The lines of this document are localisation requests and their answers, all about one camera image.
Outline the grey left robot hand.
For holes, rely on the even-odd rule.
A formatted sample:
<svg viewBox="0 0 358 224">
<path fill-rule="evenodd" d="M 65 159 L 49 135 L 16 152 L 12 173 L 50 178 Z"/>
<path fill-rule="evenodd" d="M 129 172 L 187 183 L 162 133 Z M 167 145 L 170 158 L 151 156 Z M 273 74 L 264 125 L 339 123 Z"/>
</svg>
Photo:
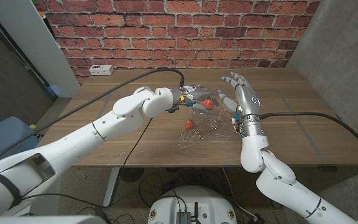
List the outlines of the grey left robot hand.
<svg viewBox="0 0 358 224">
<path fill-rule="evenodd" d="M 168 110 L 169 113 L 174 113 L 180 105 L 185 105 L 198 113 L 204 113 L 214 106 L 219 106 L 212 92 L 202 85 L 185 85 L 170 89 L 170 91 L 173 95 L 173 106 Z"/>
</svg>

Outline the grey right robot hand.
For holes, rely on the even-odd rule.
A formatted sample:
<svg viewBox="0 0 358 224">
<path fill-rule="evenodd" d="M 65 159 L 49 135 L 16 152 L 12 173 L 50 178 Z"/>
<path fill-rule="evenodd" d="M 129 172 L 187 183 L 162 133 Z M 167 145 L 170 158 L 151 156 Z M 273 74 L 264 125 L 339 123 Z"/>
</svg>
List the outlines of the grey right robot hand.
<svg viewBox="0 0 358 224">
<path fill-rule="evenodd" d="M 238 73 L 231 72 L 231 77 L 222 77 L 234 88 L 236 100 L 230 99 L 221 90 L 217 90 L 224 107 L 235 114 L 234 127 L 243 137 L 263 136 L 262 123 L 259 115 L 261 111 L 260 100 L 249 82 Z"/>
</svg>

